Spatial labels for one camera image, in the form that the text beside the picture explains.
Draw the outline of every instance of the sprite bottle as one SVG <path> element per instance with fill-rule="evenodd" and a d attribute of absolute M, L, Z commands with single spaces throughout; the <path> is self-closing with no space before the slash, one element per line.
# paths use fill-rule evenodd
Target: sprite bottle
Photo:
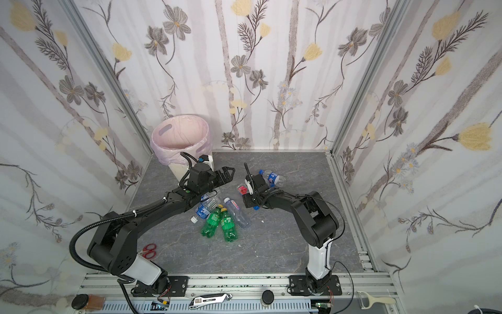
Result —
<path fill-rule="evenodd" d="M 214 209 L 214 211 L 209 215 L 209 217 L 206 220 L 206 224 L 200 231 L 200 234 L 202 234 L 203 237 L 208 237 L 211 238 L 214 236 L 214 233 L 216 232 L 216 228 L 218 228 L 218 224 L 221 220 L 221 209 L 223 208 L 222 205 L 217 205 Z"/>
<path fill-rule="evenodd" d="M 237 231 L 233 223 L 232 215 L 230 215 L 226 208 L 221 209 L 221 228 L 223 229 L 223 237 L 227 242 L 237 240 Z"/>

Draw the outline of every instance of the green bottle label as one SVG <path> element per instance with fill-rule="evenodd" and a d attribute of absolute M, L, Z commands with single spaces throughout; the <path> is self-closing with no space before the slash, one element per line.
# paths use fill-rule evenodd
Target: green bottle label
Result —
<path fill-rule="evenodd" d="M 207 223 L 212 225 L 212 226 L 218 226 L 219 224 L 219 215 L 212 213 L 209 215 L 209 218 L 207 219 Z"/>
<path fill-rule="evenodd" d="M 225 217 L 221 220 L 221 228 L 223 230 L 232 229 L 235 224 L 232 221 L 232 217 Z"/>

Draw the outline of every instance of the trash can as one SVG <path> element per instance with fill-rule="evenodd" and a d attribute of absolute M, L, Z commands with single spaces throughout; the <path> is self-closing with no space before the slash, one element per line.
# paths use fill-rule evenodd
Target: trash can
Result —
<path fill-rule="evenodd" d="M 195 158 L 212 155 L 213 143 L 209 125 L 203 118 L 182 115 L 162 121 L 152 132 L 150 146 L 159 162 L 169 166 L 176 179 L 181 180 L 188 162 L 180 152 Z"/>

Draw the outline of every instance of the gray tabletop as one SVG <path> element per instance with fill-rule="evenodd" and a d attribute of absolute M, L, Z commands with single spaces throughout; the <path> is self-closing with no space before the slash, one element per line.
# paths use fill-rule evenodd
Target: gray tabletop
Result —
<path fill-rule="evenodd" d="M 321 196 L 342 207 L 333 177 L 324 153 L 214 153 L 216 168 L 222 166 L 236 169 L 234 179 L 218 189 L 218 196 L 230 197 L 250 217 L 248 229 L 237 227 L 239 239 L 228 243 L 223 239 L 221 227 L 213 238 L 200 235 L 203 220 L 194 224 L 190 221 L 195 210 L 172 217 L 147 231 L 138 240 L 138 249 L 146 244 L 157 244 L 154 262 L 169 273 L 295 273 L 305 272 L 308 263 L 308 244 L 302 238 L 291 213 L 281 209 L 261 208 L 255 211 L 244 208 L 237 187 L 245 177 L 244 162 L 252 174 L 260 169 L 270 169 L 285 176 L 283 189 L 287 192 L 309 193 L 317 191 Z M 131 209 L 150 204 L 164 195 L 165 191 L 177 186 L 177 181 L 168 166 L 158 162 L 154 156 L 133 200 Z M 339 235 L 343 225 L 336 231 Z M 362 265 L 348 226 L 343 236 L 332 244 L 331 263 L 341 261 L 349 271 L 360 272 Z M 345 272 L 338 263 L 334 271 Z"/>

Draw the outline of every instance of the wallpaper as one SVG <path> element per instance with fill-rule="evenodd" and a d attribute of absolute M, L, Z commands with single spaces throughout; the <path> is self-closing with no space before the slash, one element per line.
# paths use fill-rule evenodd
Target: wallpaper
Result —
<path fill-rule="evenodd" d="M 336 152 L 410 314 L 502 307 L 501 17 L 412 1 Z"/>
<path fill-rule="evenodd" d="M 0 5 L 2 313 L 67 312 L 88 271 L 71 237 L 123 212 L 150 158 L 56 4 Z"/>
<path fill-rule="evenodd" d="M 197 114 L 215 149 L 328 149 L 394 1 L 75 0 L 147 133 Z"/>

